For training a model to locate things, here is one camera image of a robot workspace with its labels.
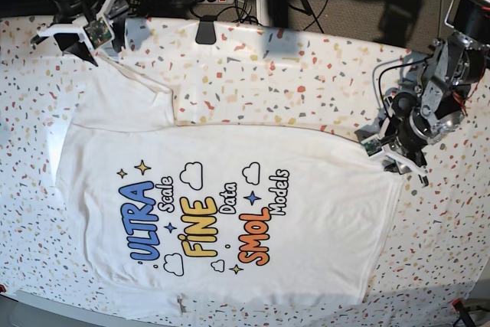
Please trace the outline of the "black table clamp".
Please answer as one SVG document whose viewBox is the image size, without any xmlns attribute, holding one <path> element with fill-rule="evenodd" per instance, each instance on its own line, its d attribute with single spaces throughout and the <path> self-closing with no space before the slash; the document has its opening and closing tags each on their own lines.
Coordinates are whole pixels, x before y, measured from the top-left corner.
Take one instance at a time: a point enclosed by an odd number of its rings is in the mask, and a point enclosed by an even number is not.
<svg viewBox="0 0 490 327">
<path fill-rule="evenodd" d="M 195 42 L 203 45 L 213 45 L 217 41 L 214 23 L 217 17 L 214 15 L 203 15 L 198 23 Z"/>
</svg>

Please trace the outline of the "white printed T-shirt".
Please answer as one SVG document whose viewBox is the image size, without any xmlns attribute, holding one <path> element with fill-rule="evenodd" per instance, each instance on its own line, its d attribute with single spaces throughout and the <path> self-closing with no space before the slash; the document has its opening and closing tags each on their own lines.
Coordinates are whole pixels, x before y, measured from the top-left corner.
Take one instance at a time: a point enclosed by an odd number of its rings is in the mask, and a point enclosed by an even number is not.
<svg viewBox="0 0 490 327">
<path fill-rule="evenodd" d="M 171 89 L 101 57 L 56 185 L 82 259 L 132 318 L 189 299 L 360 303 L 403 182 L 322 132 L 178 126 Z"/>
</svg>

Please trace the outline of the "red clamp right corner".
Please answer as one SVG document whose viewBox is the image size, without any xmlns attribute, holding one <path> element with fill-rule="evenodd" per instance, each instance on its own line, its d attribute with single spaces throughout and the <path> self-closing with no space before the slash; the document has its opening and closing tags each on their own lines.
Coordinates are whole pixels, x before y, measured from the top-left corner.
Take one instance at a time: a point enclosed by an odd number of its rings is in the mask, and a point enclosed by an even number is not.
<svg viewBox="0 0 490 327">
<path fill-rule="evenodd" d="M 461 299 L 455 299 L 452 301 L 452 307 L 458 314 L 458 318 L 452 324 L 453 327 L 456 327 L 459 323 L 462 323 L 462 325 L 465 327 L 476 327 L 475 322 L 470 316 L 468 309 L 464 307 Z"/>
</svg>

